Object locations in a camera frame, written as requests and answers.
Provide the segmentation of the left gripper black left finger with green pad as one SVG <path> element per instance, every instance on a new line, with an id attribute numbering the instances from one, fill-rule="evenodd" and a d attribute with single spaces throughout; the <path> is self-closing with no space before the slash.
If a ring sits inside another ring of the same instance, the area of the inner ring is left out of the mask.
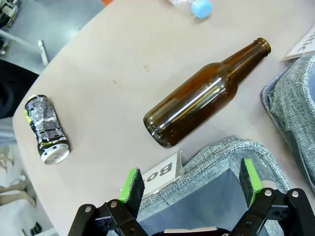
<path id="1" fill-rule="evenodd" d="M 100 207 L 84 204 L 78 208 L 68 235 L 106 236 L 114 231 L 120 236 L 146 236 L 136 220 L 144 190 L 140 169 L 131 169 L 118 199 Z"/>

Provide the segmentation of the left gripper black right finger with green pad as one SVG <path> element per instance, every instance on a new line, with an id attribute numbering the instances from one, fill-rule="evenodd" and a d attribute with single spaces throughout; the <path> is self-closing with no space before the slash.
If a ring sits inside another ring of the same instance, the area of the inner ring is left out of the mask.
<path id="1" fill-rule="evenodd" d="M 264 187 L 250 159 L 241 160 L 239 181 L 249 209 L 231 236 L 257 236 L 268 220 L 277 221 L 285 236 L 315 234 L 315 215 L 302 189 L 293 188 L 284 194 Z"/>

